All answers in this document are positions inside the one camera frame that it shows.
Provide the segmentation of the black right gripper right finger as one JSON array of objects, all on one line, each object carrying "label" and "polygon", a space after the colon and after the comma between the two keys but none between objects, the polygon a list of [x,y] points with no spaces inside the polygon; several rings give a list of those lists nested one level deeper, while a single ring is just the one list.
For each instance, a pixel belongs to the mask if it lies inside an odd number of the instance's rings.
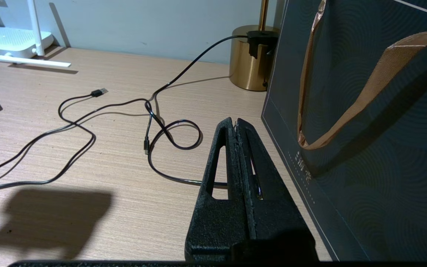
[{"label": "black right gripper right finger", "polygon": [[254,260],[317,260],[315,239],[255,128],[237,120],[248,225],[248,256]]}]

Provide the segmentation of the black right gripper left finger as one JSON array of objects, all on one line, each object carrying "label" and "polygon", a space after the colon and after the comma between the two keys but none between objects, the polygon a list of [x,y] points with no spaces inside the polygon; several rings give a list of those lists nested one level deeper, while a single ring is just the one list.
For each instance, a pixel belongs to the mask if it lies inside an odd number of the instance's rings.
[{"label": "black right gripper left finger", "polygon": [[[246,121],[239,118],[222,120],[216,127],[202,183],[193,215],[185,238],[186,260],[227,260],[231,247],[249,237],[247,211],[245,208],[245,185],[254,178],[255,168],[250,172],[242,169],[242,163],[251,159],[240,151],[240,133]],[[228,198],[212,196],[221,148],[225,148]]]}]

